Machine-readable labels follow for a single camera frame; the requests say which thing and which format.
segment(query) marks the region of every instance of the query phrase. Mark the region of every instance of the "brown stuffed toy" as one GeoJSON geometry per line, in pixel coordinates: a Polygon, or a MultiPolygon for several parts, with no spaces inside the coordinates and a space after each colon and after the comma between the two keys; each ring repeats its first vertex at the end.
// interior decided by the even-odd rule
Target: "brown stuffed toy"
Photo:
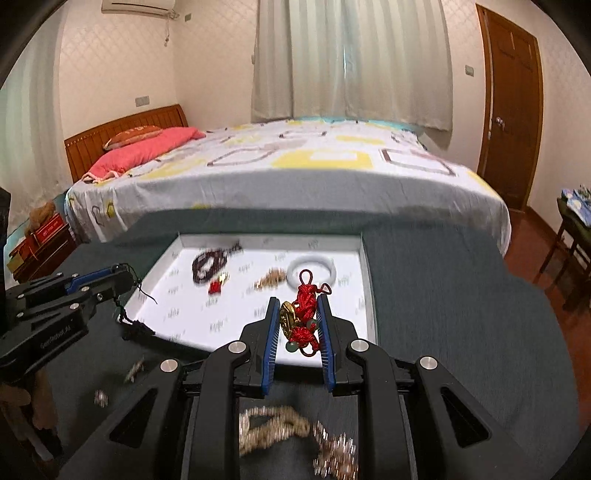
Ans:
{"type": "Polygon", "coordinates": [[[29,225],[25,232],[25,235],[39,230],[39,227],[48,221],[56,212],[56,206],[53,201],[47,202],[42,207],[36,208],[29,213],[29,225]]]}

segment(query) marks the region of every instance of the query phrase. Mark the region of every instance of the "dark gray fabric surface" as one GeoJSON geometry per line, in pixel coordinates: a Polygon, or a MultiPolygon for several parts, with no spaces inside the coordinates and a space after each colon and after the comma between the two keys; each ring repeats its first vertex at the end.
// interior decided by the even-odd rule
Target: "dark gray fabric surface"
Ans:
{"type": "MultiPolygon", "coordinates": [[[[181,233],[361,234],[379,343],[408,361],[432,355],[491,412],[550,478],[580,435],[574,375],[556,317],[538,288],[511,276],[491,237],[468,228],[349,212],[182,210],[150,214],[108,244],[80,246],[61,266],[84,274],[128,262],[144,275],[181,233]]],[[[168,342],[124,342],[104,304],[90,333],[49,365],[60,437],[71,455],[131,390],[122,379],[148,366],[202,355],[168,342]],[[109,407],[93,404],[105,390],[109,407]]],[[[282,381],[262,402],[292,405],[332,433],[356,437],[356,400],[321,385],[282,381]]],[[[246,408],[252,401],[241,401],[246,408]]],[[[291,439],[242,459],[243,478],[312,478],[311,440],[291,439]]]]}

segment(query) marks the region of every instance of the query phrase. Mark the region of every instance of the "orange pillow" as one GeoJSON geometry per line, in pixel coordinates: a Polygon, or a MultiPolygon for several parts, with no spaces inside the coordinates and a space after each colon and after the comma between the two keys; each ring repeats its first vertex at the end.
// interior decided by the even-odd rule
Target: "orange pillow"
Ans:
{"type": "Polygon", "coordinates": [[[109,141],[103,145],[103,150],[109,151],[124,147],[126,145],[131,145],[132,143],[136,143],[147,138],[156,137],[157,135],[160,135],[161,132],[162,129],[160,127],[156,127],[155,125],[144,125],[142,127],[130,128],[129,130],[118,133],[109,139],[109,141]]]}

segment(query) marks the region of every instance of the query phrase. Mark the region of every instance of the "door handle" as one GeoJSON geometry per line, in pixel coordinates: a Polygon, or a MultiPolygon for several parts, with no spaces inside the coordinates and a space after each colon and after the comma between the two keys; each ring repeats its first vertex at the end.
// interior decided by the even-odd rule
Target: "door handle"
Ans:
{"type": "Polygon", "coordinates": [[[501,127],[501,129],[503,130],[503,132],[505,131],[505,121],[500,116],[498,116],[498,117],[495,118],[495,123],[499,127],[501,127]]]}

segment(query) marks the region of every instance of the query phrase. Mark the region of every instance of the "white bangle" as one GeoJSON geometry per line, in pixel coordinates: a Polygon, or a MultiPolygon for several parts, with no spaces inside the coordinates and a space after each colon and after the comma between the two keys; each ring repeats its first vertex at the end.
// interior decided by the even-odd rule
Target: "white bangle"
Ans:
{"type": "Polygon", "coordinates": [[[336,281],[336,267],[335,262],[331,258],[323,257],[322,255],[303,255],[302,257],[296,258],[287,267],[287,284],[295,291],[300,286],[300,270],[299,266],[305,263],[316,263],[326,267],[330,271],[330,277],[327,280],[314,280],[314,284],[322,285],[326,283],[329,287],[332,287],[336,281]]]}

